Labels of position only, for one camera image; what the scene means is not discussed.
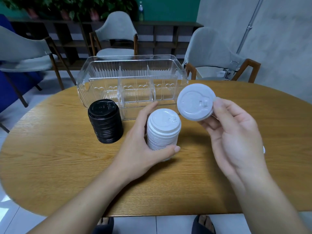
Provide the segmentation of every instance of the gray concrete wall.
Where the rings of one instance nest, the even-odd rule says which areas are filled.
[[[236,51],[257,2],[201,0],[197,21],[219,30]],[[255,83],[310,103],[311,7],[312,0],[264,0],[240,52],[240,55],[262,64]],[[244,74],[239,80],[247,81],[248,78],[249,75]]]

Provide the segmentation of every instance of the person's left arm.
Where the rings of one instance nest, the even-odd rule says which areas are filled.
[[[141,177],[153,165],[177,153],[180,147],[176,145],[157,151],[152,151],[146,145],[145,122],[156,106],[157,102],[154,102],[140,111],[135,125],[127,133],[111,165],[72,200],[28,233],[91,233],[109,203],[129,182]]]

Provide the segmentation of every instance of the forearm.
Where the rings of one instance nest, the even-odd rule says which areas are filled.
[[[110,165],[76,197],[29,233],[90,233],[109,203],[127,183],[126,175]]]
[[[252,233],[310,233],[268,172],[231,183]]]

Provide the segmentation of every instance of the water bottle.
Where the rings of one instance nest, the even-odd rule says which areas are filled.
[[[139,21],[144,21],[144,10],[143,10],[143,5],[142,2],[140,1],[140,5],[138,6],[138,13],[139,13]]]

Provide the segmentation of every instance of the hand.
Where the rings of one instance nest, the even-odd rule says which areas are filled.
[[[199,123],[211,137],[213,154],[230,181],[267,173],[263,144],[255,119],[232,101],[216,98],[213,116]]]
[[[141,177],[153,165],[170,158],[180,151],[180,147],[176,145],[169,145],[164,149],[153,151],[144,140],[147,116],[157,105],[158,102],[153,102],[139,112],[134,126],[127,133],[119,152],[114,158],[113,165],[126,173],[129,179],[128,182]]]

